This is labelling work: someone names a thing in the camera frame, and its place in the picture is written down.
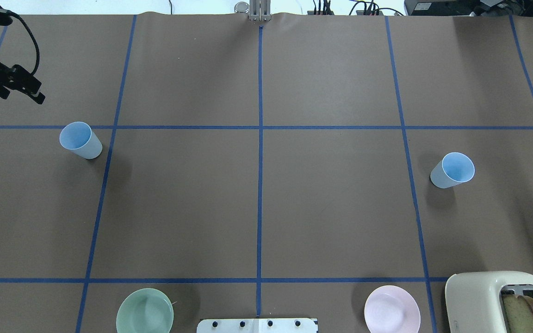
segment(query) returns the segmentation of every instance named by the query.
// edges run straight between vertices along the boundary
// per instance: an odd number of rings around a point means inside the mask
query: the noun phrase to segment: white bracket
[[[249,5],[248,18],[250,21],[271,21],[271,0],[250,0]]]
[[[197,333],[318,333],[318,320],[310,318],[202,320]]]

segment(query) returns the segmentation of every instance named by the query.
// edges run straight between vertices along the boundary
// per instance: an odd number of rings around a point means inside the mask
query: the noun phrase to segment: bread
[[[533,298],[503,295],[502,299],[510,333],[533,333]]]

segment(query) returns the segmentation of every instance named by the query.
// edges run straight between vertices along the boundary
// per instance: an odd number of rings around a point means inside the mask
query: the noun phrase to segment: green bowl
[[[174,322],[172,302],[161,291],[139,289],[123,301],[117,314],[118,333],[169,333]]]

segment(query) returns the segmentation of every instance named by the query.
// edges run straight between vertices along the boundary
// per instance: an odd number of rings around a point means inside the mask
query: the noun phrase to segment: white floor
[[[239,0],[172,0],[175,14],[220,14],[232,13]],[[404,0],[378,0],[382,7],[390,7],[404,13]],[[336,15],[348,15],[355,2],[332,0]],[[19,14],[100,14],[100,13],[143,13],[154,11],[170,13],[168,0],[0,0],[0,6]],[[312,0],[272,0],[271,12],[305,14],[312,10]]]

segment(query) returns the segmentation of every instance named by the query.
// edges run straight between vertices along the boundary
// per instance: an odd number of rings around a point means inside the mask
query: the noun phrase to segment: sticker
[[[416,11],[425,11],[431,7],[431,2],[421,2],[420,4],[416,4],[415,10]]]

